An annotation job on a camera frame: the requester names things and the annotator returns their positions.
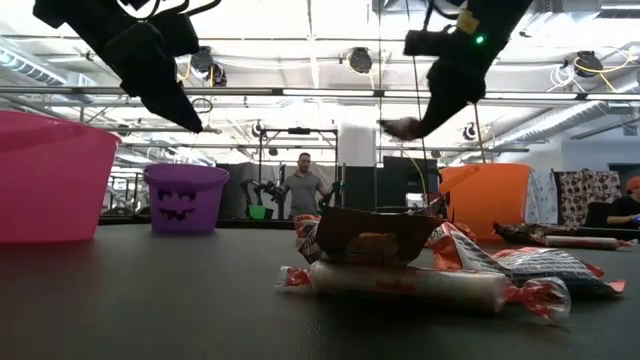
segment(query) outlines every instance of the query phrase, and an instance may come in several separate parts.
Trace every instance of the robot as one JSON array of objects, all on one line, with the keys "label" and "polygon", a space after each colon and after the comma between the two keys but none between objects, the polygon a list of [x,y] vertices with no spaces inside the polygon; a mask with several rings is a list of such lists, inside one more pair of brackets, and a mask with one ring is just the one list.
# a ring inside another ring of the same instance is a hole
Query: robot
[{"label": "robot", "polygon": [[[222,0],[188,10],[189,0],[137,19],[120,6],[136,10],[150,0],[36,0],[33,14],[49,26],[68,24],[122,79],[131,97],[140,97],[149,111],[198,133],[202,122],[176,81],[175,58],[200,49],[190,17],[218,6]],[[427,20],[433,10],[445,17],[435,0],[428,1]],[[431,101],[421,121],[384,121],[383,128],[402,140],[429,135],[468,103],[484,97],[484,77],[509,42],[532,0],[448,0],[460,7],[453,31],[409,31],[405,55],[436,56],[427,79]]]}]

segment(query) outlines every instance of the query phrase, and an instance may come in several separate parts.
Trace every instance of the black table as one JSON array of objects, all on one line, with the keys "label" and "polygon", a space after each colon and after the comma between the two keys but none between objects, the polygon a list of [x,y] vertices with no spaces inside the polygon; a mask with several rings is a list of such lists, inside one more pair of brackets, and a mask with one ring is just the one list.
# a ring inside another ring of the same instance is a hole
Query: black table
[{"label": "black table", "polygon": [[[575,251],[625,278],[620,301],[575,303],[561,328],[497,316],[281,294],[305,266],[292,231],[166,238],[102,227],[84,244],[0,247],[0,359],[635,359],[637,252]],[[416,261],[428,266],[427,251]]]}]

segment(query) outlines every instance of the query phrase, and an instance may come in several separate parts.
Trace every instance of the halloween bucket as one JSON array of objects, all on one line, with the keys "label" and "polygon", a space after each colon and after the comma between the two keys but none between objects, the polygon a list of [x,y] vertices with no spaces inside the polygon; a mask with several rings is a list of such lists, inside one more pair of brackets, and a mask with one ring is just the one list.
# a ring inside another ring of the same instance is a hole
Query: halloween bucket
[{"label": "halloween bucket", "polygon": [[144,171],[149,184],[151,229],[158,233],[208,233],[215,229],[224,184],[220,168],[154,164]]},{"label": "halloween bucket", "polygon": [[0,111],[0,244],[93,239],[119,143],[79,123]]}]

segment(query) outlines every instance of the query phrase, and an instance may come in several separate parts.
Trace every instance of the man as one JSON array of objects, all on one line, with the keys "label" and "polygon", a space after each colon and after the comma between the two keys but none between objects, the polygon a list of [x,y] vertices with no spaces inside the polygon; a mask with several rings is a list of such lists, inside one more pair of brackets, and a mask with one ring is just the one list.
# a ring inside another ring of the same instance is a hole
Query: man
[{"label": "man", "polygon": [[615,200],[611,204],[611,213],[607,223],[621,229],[640,228],[640,176],[627,181],[627,196]]},{"label": "man", "polygon": [[298,170],[284,181],[282,184],[283,199],[291,191],[291,214],[290,218],[298,215],[319,215],[316,192],[323,197],[329,195],[327,189],[322,185],[322,180],[309,171],[311,166],[311,155],[302,153],[298,157]]}]

